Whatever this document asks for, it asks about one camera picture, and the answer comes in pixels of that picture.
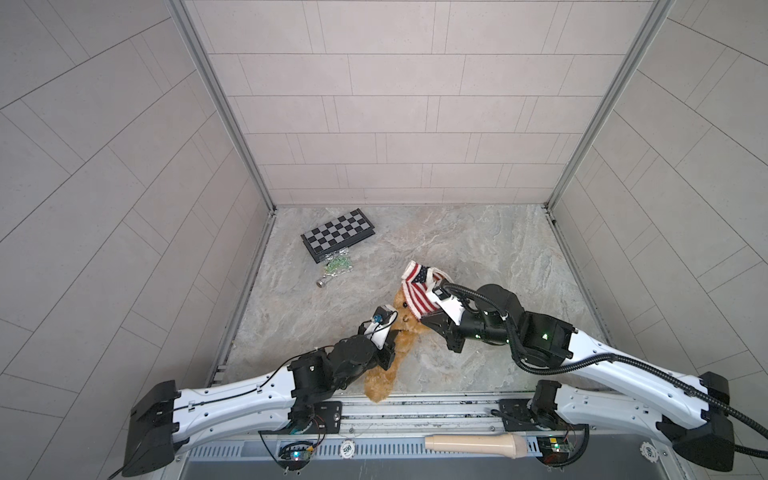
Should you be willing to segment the aluminium corner post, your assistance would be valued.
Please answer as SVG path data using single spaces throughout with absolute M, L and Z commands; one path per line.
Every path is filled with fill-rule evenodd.
M 253 178 L 256 187 L 267 206 L 268 215 L 274 217 L 276 214 L 276 205 L 271 198 L 262 175 L 258 171 L 257 164 L 238 125 L 232 106 L 223 91 L 220 81 L 214 71 L 213 64 L 202 43 L 201 37 L 194 26 L 189 9 L 185 2 L 180 0 L 169 0 L 166 1 L 166 4 L 171 18 L 177 26 L 182 40 L 197 68 L 202 83 L 220 115 L 225 130 L 246 165 L 247 170 Z
M 594 116 L 573 151 L 569 162 L 566 164 L 563 174 L 556 184 L 552 195 L 545 204 L 546 211 L 551 217 L 554 216 L 554 210 L 563 197 L 566 188 L 575 177 L 579 166 L 586 158 L 589 149 L 592 147 L 608 117 L 613 112 L 618 100 L 621 98 L 621 95 L 628 86 L 632 76 L 639 67 L 646 51 L 651 46 L 674 3 L 674 0 L 656 0 L 652 2 L 650 10 L 640 25 L 637 35 L 630 44 L 606 94 L 601 99 Z

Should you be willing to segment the small green clear bag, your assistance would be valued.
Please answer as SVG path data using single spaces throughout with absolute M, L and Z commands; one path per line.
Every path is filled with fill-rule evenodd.
M 352 269 L 347 248 L 330 253 L 323 260 L 323 275 L 316 281 L 316 286 L 325 288 L 333 278 L 349 273 Z

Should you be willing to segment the green circuit board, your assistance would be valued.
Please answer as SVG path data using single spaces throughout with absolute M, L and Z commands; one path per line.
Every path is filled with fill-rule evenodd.
M 536 441 L 541 453 L 538 460 L 544 465 L 564 464 L 574 450 L 573 444 L 565 437 L 537 437 Z
M 316 446 L 310 441 L 296 441 L 282 446 L 278 452 L 278 460 L 288 471 L 299 471 L 309 464 Z

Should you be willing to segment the red white striped sweater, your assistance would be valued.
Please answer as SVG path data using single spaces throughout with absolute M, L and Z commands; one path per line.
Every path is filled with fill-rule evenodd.
M 440 309 L 436 297 L 431 296 L 433 288 L 441 281 L 451 282 L 451 277 L 444 271 L 410 260 L 401 276 L 407 307 L 418 321 Z

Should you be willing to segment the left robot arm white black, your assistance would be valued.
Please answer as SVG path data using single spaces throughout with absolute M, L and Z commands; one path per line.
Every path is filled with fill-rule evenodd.
M 332 396 L 375 367 L 389 367 L 397 334 L 377 329 L 289 358 L 272 373 L 236 383 L 179 389 L 156 384 L 131 408 L 124 461 L 135 477 L 169 465 L 177 455 L 249 432 L 316 434 L 340 430 L 341 405 Z

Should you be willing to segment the folded black white chessboard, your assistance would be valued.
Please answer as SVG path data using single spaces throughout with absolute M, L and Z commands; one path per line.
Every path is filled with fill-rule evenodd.
M 355 209 L 303 233 L 300 238 L 316 263 L 375 234 L 374 224 Z

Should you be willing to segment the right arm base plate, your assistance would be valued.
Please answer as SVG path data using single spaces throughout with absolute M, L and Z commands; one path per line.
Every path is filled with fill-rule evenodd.
M 582 424 L 572 424 L 558 415 L 554 405 L 539 405 L 533 400 L 502 399 L 490 413 L 499 418 L 506 432 L 580 431 Z

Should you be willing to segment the right aluminium corner post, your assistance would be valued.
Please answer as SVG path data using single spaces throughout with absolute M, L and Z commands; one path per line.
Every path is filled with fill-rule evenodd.
M 632 76 L 639 67 L 646 51 L 651 46 L 674 3 L 674 0 L 656 0 L 652 2 L 650 10 L 640 25 L 637 35 L 630 44 L 606 94 L 601 99 L 594 116 L 573 151 L 569 162 L 566 164 L 563 174 L 556 184 L 552 195 L 545 204 L 546 211 L 551 217 L 554 216 L 554 210 L 563 197 L 566 188 L 575 177 L 579 166 L 586 158 L 589 149 L 592 147 L 608 117 L 613 112 L 618 100 L 621 98 L 621 95 L 628 86 Z

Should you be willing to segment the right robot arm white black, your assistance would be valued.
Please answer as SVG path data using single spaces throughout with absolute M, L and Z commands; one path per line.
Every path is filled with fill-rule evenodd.
M 520 370 L 539 377 L 529 405 L 534 423 L 637 430 L 700 467 L 732 470 L 737 445 L 725 377 L 647 363 L 568 322 L 525 310 L 514 293 L 495 284 L 471 290 L 441 281 L 422 297 L 436 307 L 422 324 L 449 350 L 461 352 L 469 338 L 506 345 Z

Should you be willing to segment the left aluminium corner post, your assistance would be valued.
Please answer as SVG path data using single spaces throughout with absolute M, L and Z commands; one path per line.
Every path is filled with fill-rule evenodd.
M 180 0 L 169 0 L 166 1 L 166 4 L 171 18 L 177 26 L 182 40 L 197 68 L 202 83 L 220 115 L 225 130 L 246 165 L 247 170 L 253 178 L 256 187 L 267 206 L 268 215 L 274 217 L 276 214 L 276 205 L 271 198 L 262 175 L 258 171 L 257 164 L 238 125 L 232 106 L 223 91 L 220 81 L 214 71 L 213 64 L 202 43 L 201 37 L 194 26 L 189 9 L 185 2 Z

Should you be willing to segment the left green circuit board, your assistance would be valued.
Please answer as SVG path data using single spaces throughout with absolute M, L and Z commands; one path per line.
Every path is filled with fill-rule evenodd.
M 278 452 L 278 460 L 288 471 L 299 471 L 309 464 L 316 446 L 310 441 L 296 441 L 282 446 Z

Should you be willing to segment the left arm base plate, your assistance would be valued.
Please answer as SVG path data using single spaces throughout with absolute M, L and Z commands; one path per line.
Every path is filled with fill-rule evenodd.
M 294 406 L 288 413 L 288 424 L 274 431 L 281 435 L 338 434 L 343 403 L 325 401 L 314 405 Z

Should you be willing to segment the aluminium front rail frame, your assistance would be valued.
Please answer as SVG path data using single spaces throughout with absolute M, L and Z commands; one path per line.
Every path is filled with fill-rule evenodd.
M 575 449 L 586 448 L 583 438 L 599 434 L 627 434 L 640 436 L 642 443 L 632 450 L 631 458 L 646 463 L 660 463 L 670 479 L 690 479 L 693 474 L 681 463 L 671 446 L 637 430 L 617 429 L 604 424 L 584 426 L 580 431 L 522 431 L 506 432 L 502 421 L 490 411 L 502 399 L 532 400 L 534 393 L 451 394 L 451 395 L 397 395 L 378 404 L 362 396 L 332 399 L 343 403 L 340 431 L 319 437 L 309 435 L 281 435 L 274 432 L 249 432 L 221 438 L 194 447 L 176 456 L 186 459 L 206 448 L 227 447 L 244 453 L 245 443 L 254 440 L 257 448 L 269 457 L 278 458 L 280 448 L 296 441 L 310 441 L 316 446 L 312 459 L 368 459 L 368 458 L 501 458 L 503 456 L 470 453 L 450 453 L 427 450 L 424 438 L 432 435 L 500 435 L 516 434 L 528 443 L 528 456 L 538 458 L 536 438 L 565 437 Z

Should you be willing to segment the right green circuit board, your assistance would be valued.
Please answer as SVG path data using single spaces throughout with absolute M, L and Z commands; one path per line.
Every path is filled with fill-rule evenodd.
M 538 460 L 544 465 L 564 464 L 574 450 L 573 444 L 565 437 L 537 437 L 536 441 L 541 453 Z

